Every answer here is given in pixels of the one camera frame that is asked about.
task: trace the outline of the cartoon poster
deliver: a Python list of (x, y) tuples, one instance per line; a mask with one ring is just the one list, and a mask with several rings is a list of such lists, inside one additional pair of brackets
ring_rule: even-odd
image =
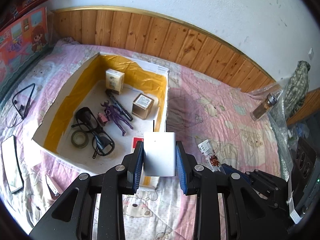
[(47, 47), (45, 7), (24, 15), (0, 32), (0, 101), (27, 65)]

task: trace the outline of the phone screen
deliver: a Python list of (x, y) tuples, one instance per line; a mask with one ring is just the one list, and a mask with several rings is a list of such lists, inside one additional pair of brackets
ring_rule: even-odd
[(18, 164), (15, 136), (10, 136), (1, 144), (4, 171), (11, 193), (23, 188), (23, 180)]

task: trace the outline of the pink quilt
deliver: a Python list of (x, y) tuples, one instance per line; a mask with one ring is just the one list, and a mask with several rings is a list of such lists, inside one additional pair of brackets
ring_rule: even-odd
[[(1, 164), (2, 199), (27, 232), (54, 202), (47, 194), (44, 176), (49, 174), (65, 189), (81, 172), (43, 152), (31, 142), (31, 138), (62, 85), (97, 52), (145, 60), (170, 69), (167, 130), (176, 132), (177, 140), (182, 141), (186, 152), (193, 154), (198, 163), (205, 165), (197, 145), (209, 139), (220, 162), (241, 171), (260, 169), (280, 176), (274, 133), (267, 117), (259, 122), (252, 121), (249, 113), (257, 102), (248, 94), (156, 57), (61, 40), (17, 88), (18, 91), (36, 83), (28, 117), (17, 127), (7, 129), (3, 117), (10, 107), (8, 103), (0, 120), (0, 141), (12, 134), (17, 137), (18, 159), (24, 179), (24, 190), (12, 195)], [(10, 123), (14, 116), (14, 111), (8, 111), (7, 122)], [(132, 203), (136, 203), (134, 206), (141, 208), (140, 211), (133, 208)], [(134, 196), (124, 196), (126, 238), (192, 239), (195, 204), (194, 196), (182, 194), (177, 178), (161, 178), (156, 191), (139, 190)], [(221, 219), (221, 236), (225, 238), (223, 213)]]

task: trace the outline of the purple toy figure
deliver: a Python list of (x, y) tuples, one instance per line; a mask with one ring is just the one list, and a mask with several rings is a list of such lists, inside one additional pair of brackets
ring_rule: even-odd
[(105, 107), (104, 112), (106, 114), (107, 119), (110, 121), (111, 119), (115, 122), (115, 124), (120, 128), (122, 131), (122, 136), (125, 135), (126, 131), (122, 128), (122, 126), (119, 124), (119, 120), (127, 124), (132, 130), (133, 126), (123, 117), (120, 115), (121, 110), (113, 105), (109, 105), (109, 101), (107, 100), (101, 106)]

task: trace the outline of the black glasses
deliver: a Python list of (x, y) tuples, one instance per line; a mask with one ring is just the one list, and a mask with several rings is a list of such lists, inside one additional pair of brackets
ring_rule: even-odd
[(94, 149), (93, 159), (97, 154), (100, 156), (109, 155), (115, 148), (115, 142), (112, 138), (103, 130), (101, 125), (88, 107), (83, 107), (76, 112), (75, 115), (77, 124), (71, 125), (72, 128), (77, 126), (84, 132), (91, 133), (93, 135), (92, 147)]

